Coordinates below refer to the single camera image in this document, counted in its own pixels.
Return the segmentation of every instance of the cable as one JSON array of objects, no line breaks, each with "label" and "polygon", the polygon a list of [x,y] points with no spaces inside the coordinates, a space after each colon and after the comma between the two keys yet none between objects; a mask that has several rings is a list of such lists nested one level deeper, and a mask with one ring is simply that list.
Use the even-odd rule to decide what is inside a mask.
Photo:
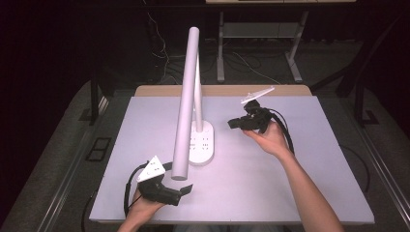
[{"label": "cable", "polygon": [[91,200],[94,198],[94,195],[99,191],[99,189],[95,189],[93,191],[93,194],[90,195],[88,198],[87,202],[85,203],[84,209],[82,210],[82,215],[81,215],[81,231],[85,232],[85,214],[87,212],[88,205],[90,204]]},{"label": "cable", "polygon": [[[263,45],[266,43],[266,42],[268,42],[268,40],[266,40],[266,41],[262,41],[262,42],[260,42],[260,41],[257,41],[257,47],[255,48],[255,49],[253,49],[253,50],[251,50],[251,51],[248,51],[246,54],[245,54],[245,56],[247,56],[248,54],[251,54],[251,53],[253,53],[253,52],[256,52],[256,51],[258,51],[258,50],[260,50],[260,47],[264,47]],[[276,54],[271,54],[271,55],[269,55],[269,56],[261,56],[261,55],[257,55],[257,56],[254,56],[254,58],[255,59],[263,59],[263,58],[278,58],[278,57],[281,57],[281,56],[283,56],[283,52],[280,52],[280,53],[276,53]],[[245,71],[240,71],[240,70],[238,70],[238,69],[235,69],[234,67],[232,67],[232,65],[231,64],[229,64],[229,58],[228,57],[224,57],[225,58],[225,63],[226,63],[226,65],[227,66],[229,66],[232,70],[235,70],[235,71],[237,71],[237,72],[241,72],[241,73],[245,73]],[[294,61],[293,63],[291,63],[291,64],[288,64],[288,66],[290,67],[290,69],[292,68],[292,67],[294,67],[296,65],[296,62]],[[256,67],[251,67],[251,68],[249,68],[250,69],[250,72],[254,72],[254,73],[256,73],[256,74],[258,74],[258,75],[261,75],[261,76],[263,76],[263,77],[265,77],[265,78],[269,78],[269,79],[271,79],[271,80],[274,80],[274,82],[278,82],[277,81],[277,78],[279,77],[279,76],[283,76],[284,75],[284,73],[278,73],[277,75],[275,75],[275,76],[273,76],[273,77],[271,77],[271,76],[267,76],[267,75],[265,75],[265,74],[262,74],[262,73],[260,73],[260,72],[257,72],[256,71]]]},{"label": "cable", "polygon": [[176,58],[176,59],[179,59],[179,58],[185,58],[187,55],[172,55],[172,56],[169,56],[169,58]]},{"label": "cable", "polygon": [[161,79],[160,79],[160,81],[162,81],[162,80],[165,78],[165,76],[166,76],[166,66],[168,65],[168,62],[169,62],[169,56],[168,56],[168,53],[166,53],[166,43],[165,43],[165,40],[163,39],[163,37],[162,37],[161,34],[160,34],[160,31],[159,31],[159,29],[158,29],[158,24],[157,24],[157,22],[151,17],[151,14],[150,14],[149,12],[147,12],[147,15],[148,15],[148,17],[150,18],[150,20],[151,20],[152,22],[154,22],[155,28],[156,28],[156,31],[157,31],[157,35],[160,37],[160,40],[162,41],[162,50],[161,50],[160,52],[163,52],[164,57],[161,57],[161,56],[159,56],[158,54],[156,54],[156,53],[154,53],[154,52],[152,52],[152,54],[153,54],[154,56],[159,57],[159,58],[166,58],[165,64],[163,65],[163,76],[162,76]]},{"label": "cable", "polygon": [[234,64],[237,64],[237,65],[239,65],[239,66],[241,66],[241,67],[247,68],[246,71],[240,71],[240,70],[238,70],[238,69],[233,68],[231,65],[228,64],[233,70],[238,71],[238,72],[241,72],[241,73],[250,73],[251,70],[249,69],[249,67],[251,67],[251,68],[253,68],[253,69],[259,69],[260,67],[262,67],[262,64],[260,63],[259,59],[257,59],[257,58],[254,57],[254,56],[252,56],[252,57],[253,57],[253,58],[255,59],[255,61],[257,62],[257,65],[255,65],[255,66],[252,66],[249,62],[245,62],[245,63],[244,63],[244,60],[241,60],[241,62],[238,62],[238,61],[236,61],[236,60],[231,59],[229,56],[224,56],[223,58],[224,58],[224,60],[226,60],[226,61],[229,61],[229,62],[232,62],[232,63],[234,63]]},{"label": "cable", "polygon": [[284,119],[283,115],[281,115],[277,110],[270,109],[270,108],[268,108],[268,109],[271,110],[271,111],[274,111],[275,113],[277,113],[280,116],[280,118],[283,119],[284,125],[286,126],[286,129],[288,130],[287,123],[286,123],[286,120]]},{"label": "cable", "polygon": [[173,79],[174,80],[174,82],[175,82],[175,84],[177,84],[177,85],[181,85],[182,83],[178,83],[178,80],[177,80],[177,78],[176,77],[174,77],[173,75],[169,75],[166,79],[163,79],[162,81],[160,81],[160,82],[158,82],[158,84],[162,84],[162,83],[164,83],[166,80],[168,80],[168,79]]},{"label": "cable", "polygon": [[346,147],[346,146],[344,146],[344,145],[341,145],[341,144],[339,144],[338,146],[341,147],[341,148],[343,148],[343,149],[346,149],[346,150],[348,150],[349,152],[351,152],[352,154],[354,154],[354,155],[359,159],[359,161],[363,164],[363,166],[365,167],[365,171],[366,171],[366,186],[365,186],[365,189],[363,190],[363,192],[364,192],[364,193],[368,193],[368,189],[369,189],[369,187],[370,187],[370,171],[368,170],[368,166],[367,166],[365,160],[364,160],[363,158],[361,158],[361,156],[360,156],[358,153],[356,153],[353,149],[351,149],[351,148],[349,148],[349,147]]},{"label": "cable", "polygon": [[226,57],[226,56],[223,56],[223,61],[224,61],[224,63],[225,63],[227,66],[229,66],[232,70],[234,70],[234,71],[236,71],[236,72],[238,72],[238,73],[250,73],[250,72],[251,72],[250,69],[246,69],[245,71],[242,71],[242,70],[239,70],[239,69],[234,68],[234,67],[230,64],[230,62],[229,62],[229,61],[231,61],[231,62],[234,62],[234,61],[231,60],[230,58]]},{"label": "cable", "polygon": [[128,212],[129,212],[129,199],[130,199],[130,191],[131,191],[132,178],[133,178],[133,176],[135,175],[135,173],[136,173],[137,171],[139,171],[139,170],[142,169],[142,168],[145,168],[145,167],[148,165],[148,163],[149,163],[149,161],[147,161],[146,163],[141,164],[141,165],[139,165],[138,167],[136,167],[136,169],[132,172],[132,174],[131,174],[131,176],[130,176],[130,178],[129,178],[129,181],[128,181],[127,184],[126,184],[126,190],[125,190],[125,192],[124,192],[124,213],[126,214],[126,216],[127,216]]},{"label": "cable", "polygon": [[289,150],[293,153],[293,155],[295,155],[295,149],[293,148],[292,138],[290,137],[290,133],[289,133],[289,130],[287,129],[287,126],[283,124],[283,122],[280,120],[280,118],[276,114],[274,113],[271,113],[271,114],[272,114],[272,117],[275,119],[275,121],[280,126],[280,128],[282,129],[283,135],[285,136],[286,141],[287,141],[287,145],[289,146]]},{"label": "cable", "polygon": [[129,206],[129,209],[130,209],[130,207],[133,205],[133,204],[135,204],[135,202],[137,201],[137,200],[139,200],[139,198],[141,198],[141,196],[142,195],[139,195],[138,197],[136,197],[136,199],[131,203],[131,205]]},{"label": "cable", "polygon": [[171,71],[176,72],[179,75],[184,75],[184,71],[180,71],[180,70],[177,70],[175,68],[171,68],[170,66],[168,66],[168,69],[171,70]]},{"label": "cable", "polygon": [[247,63],[247,61],[244,59],[244,58],[242,58],[242,56],[240,56],[238,53],[236,53],[236,52],[232,52],[234,55],[236,55],[236,56],[238,56],[242,61],[244,61],[244,63],[248,66],[248,68],[251,70],[251,71],[253,71],[254,73],[256,73],[256,74],[258,74],[258,75],[260,75],[260,76],[263,76],[263,77],[266,77],[266,78],[268,78],[268,79],[270,79],[270,80],[273,80],[275,83],[277,83],[277,84],[280,84],[280,82],[278,82],[277,80],[275,80],[275,79],[273,79],[273,78],[271,78],[271,77],[269,77],[269,76],[267,76],[267,75],[264,75],[264,74],[262,74],[262,73],[260,73],[260,72],[258,72],[258,71],[256,71],[256,70],[254,70],[248,63]]}]

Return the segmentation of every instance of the white desk lamp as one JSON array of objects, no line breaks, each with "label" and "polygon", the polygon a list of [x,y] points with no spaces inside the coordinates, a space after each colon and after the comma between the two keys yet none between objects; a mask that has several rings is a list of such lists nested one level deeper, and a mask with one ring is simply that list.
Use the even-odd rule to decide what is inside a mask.
[{"label": "white desk lamp", "polygon": [[[189,163],[206,165],[214,156],[214,128],[202,120],[198,42],[199,30],[191,27],[172,164],[171,178],[176,181],[187,180]],[[192,121],[193,102],[195,122]]]}]

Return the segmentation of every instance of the human hand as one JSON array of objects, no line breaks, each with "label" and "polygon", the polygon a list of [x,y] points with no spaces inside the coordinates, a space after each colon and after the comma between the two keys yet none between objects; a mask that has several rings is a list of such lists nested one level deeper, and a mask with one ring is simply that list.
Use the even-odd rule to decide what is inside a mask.
[{"label": "human hand", "polygon": [[274,155],[279,160],[283,160],[292,155],[283,136],[283,132],[276,122],[271,121],[264,133],[257,133],[253,130],[243,130],[243,133],[255,140],[265,152]]},{"label": "human hand", "polygon": [[135,191],[132,202],[134,203],[130,206],[127,218],[119,228],[118,232],[136,231],[141,225],[148,222],[157,210],[165,205],[160,202],[144,199],[141,196],[139,189]]}]

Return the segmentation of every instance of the dark background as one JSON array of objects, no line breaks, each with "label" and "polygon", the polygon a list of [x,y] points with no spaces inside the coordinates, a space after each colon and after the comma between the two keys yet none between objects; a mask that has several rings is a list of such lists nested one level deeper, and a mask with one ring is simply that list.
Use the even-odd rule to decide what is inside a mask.
[{"label": "dark background", "polygon": [[[152,84],[161,64],[151,51],[161,48],[146,12],[133,8],[83,8],[78,4],[142,4],[139,1],[1,1],[0,225],[42,154],[68,104],[96,72],[102,92]],[[204,1],[156,1],[159,5]],[[358,1],[383,7],[332,8],[309,13],[304,33],[311,40],[372,43],[407,1]],[[231,20],[290,17],[300,9],[227,11]],[[170,48],[184,48],[188,28],[201,38],[218,35],[218,11],[157,11]],[[410,135],[410,16],[407,10],[371,58],[363,76],[384,106]]]}]

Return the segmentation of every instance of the white table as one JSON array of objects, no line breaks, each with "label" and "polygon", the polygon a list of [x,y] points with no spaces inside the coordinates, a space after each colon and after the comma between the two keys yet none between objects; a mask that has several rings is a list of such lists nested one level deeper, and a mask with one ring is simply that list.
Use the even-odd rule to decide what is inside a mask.
[{"label": "white table", "polygon": [[[174,92],[178,92],[178,88],[170,87]],[[250,92],[258,88],[260,90],[260,87],[248,87]],[[232,93],[236,93],[233,95],[239,96],[221,96],[226,95],[226,89],[232,89]],[[172,189],[193,184],[192,192],[183,196],[178,207],[162,207],[150,223],[301,222],[279,162],[264,153],[240,130],[232,130],[227,125],[228,120],[246,114],[240,104],[246,90],[247,86],[204,88],[204,119],[215,129],[214,159],[203,167],[190,166],[189,178],[185,182],[172,181],[168,171],[163,184]],[[278,86],[280,93],[292,92],[285,90],[286,86]],[[140,96],[150,95],[149,92],[141,91]],[[172,161],[179,101],[179,97],[164,96],[131,99],[90,215],[91,220],[124,220],[124,189],[132,171],[153,156],[158,156],[163,163]],[[302,94],[265,96],[258,101],[261,106],[273,108],[285,117],[299,162],[333,206],[341,222],[374,223],[374,216],[337,145],[318,99]],[[135,187],[136,181],[132,183],[132,193]]]}]

